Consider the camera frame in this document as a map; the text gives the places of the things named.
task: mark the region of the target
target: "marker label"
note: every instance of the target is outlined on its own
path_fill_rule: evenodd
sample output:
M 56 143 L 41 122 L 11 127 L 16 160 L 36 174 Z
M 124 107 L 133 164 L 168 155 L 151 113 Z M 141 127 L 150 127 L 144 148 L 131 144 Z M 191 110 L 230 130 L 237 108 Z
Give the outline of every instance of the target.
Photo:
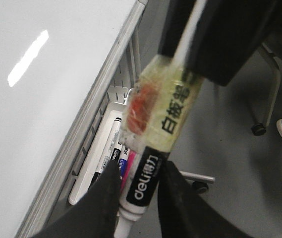
M 169 153 L 145 147 L 139 166 L 135 173 L 126 200 L 136 206 L 149 205 L 156 185 L 162 163 L 167 160 Z

